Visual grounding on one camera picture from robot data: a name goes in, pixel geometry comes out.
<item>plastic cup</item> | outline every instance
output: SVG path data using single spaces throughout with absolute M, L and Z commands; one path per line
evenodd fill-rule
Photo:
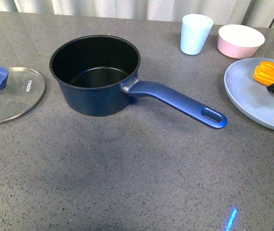
M 185 54 L 199 54 L 214 22 L 201 14 L 188 14 L 183 17 L 181 51 Z

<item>gray countertop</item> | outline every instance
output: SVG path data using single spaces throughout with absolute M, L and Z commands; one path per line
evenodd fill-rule
M 239 112 L 224 89 L 236 60 L 180 51 L 172 22 L 0 12 L 0 66 L 46 79 L 29 113 L 0 124 L 0 230 L 274 231 L 274 130 Z M 274 29 L 254 57 L 274 59 Z M 62 44 L 107 34 L 141 53 L 139 79 L 160 82 L 222 113 L 210 129 L 152 98 L 106 117 L 72 110 L 49 71 Z

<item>saucepan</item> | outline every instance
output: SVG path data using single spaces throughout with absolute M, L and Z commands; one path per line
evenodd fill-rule
M 68 105 L 88 116 L 121 111 L 135 98 L 150 96 L 214 129 L 226 126 L 222 113 L 163 84 L 141 81 L 138 49 L 125 39 L 93 35 L 74 39 L 58 48 L 50 71 Z

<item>bowl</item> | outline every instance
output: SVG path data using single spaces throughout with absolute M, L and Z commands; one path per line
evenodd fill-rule
M 265 42 L 264 35 L 249 26 L 225 25 L 218 34 L 218 50 L 233 59 L 251 57 Z

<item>glass lid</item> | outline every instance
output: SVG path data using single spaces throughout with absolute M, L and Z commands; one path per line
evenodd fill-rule
M 6 87 L 0 90 L 0 123 L 18 118 L 41 100 L 46 83 L 44 77 L 23 67 L 8 68 Z

